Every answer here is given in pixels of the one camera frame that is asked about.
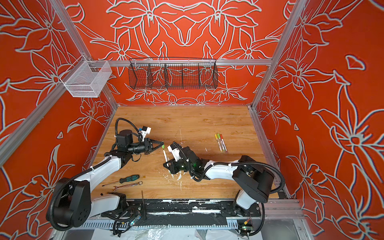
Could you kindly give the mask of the white pen purple end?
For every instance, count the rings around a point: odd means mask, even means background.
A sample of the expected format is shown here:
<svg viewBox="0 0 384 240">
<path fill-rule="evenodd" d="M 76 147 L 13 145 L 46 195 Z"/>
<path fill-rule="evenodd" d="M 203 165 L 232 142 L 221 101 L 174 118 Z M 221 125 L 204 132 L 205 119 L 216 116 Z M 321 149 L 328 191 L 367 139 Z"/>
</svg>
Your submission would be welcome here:
<svg viewBox="0 0 384 240">
<path fill-rule="evenodd" d="M 228 149 L 227 149 L 227 146 L 226 146 L 226 144 L 225 144 L 225 141 L 222 140 L 222 139 L 221 139 L 221 141 L 222 141 L 223 148 L 224 148 L 225 152 L 228 153 Z"/>
</svg>

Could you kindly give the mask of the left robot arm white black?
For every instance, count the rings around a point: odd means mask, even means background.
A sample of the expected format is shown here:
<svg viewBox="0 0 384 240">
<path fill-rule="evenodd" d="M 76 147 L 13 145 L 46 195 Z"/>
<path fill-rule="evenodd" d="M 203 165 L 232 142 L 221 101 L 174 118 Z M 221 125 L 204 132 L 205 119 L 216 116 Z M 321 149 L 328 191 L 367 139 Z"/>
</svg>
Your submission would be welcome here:
<svg viewBox="0 0 384 240">
<path fill-rule="evenodd" d="M 105 158 L 95 166 L 73 176 L 62 178 L 55 186 L 46 219 L 58 231 L 67 231 L 83 225 L 90 217 L 104 215 L 116 223 L 124 221 L 129 207 L 125 194 L 113 191 L 104 197 L 92 198 L 92 191 L 106 178 L 122 169 L 134 155 L 149 155 L 160 149 L 164 142 L 149 138 L 151 128 L 143 126 L 133 130 L 118 130 L 115 123 L 115 143 Z"/>
</svg>

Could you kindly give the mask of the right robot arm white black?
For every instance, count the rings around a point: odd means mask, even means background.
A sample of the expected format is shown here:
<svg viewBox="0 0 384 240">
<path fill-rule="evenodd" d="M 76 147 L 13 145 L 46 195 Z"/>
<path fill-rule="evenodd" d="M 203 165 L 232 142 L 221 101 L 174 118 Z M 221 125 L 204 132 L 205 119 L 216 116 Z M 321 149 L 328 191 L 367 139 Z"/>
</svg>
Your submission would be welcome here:
<svg viewBox="0 0 384 240">
<path fill-rule="evenodd" d="M 286 180 L 277 168 L 257 162 L 243 155 L 233 162 L 215 162 L 199 158 L 189 147 L 182 148 L 173 142 L 168 146 L 173 158 L 164 163 L 171 174 L 188 172 L 195 182 L 203 180 L 231 180 L 241 188 L 234 204 L 242 210 L 249 210 L 255 203 L 265 204 L 270 194 L 281 191 Z"/>
</svg>

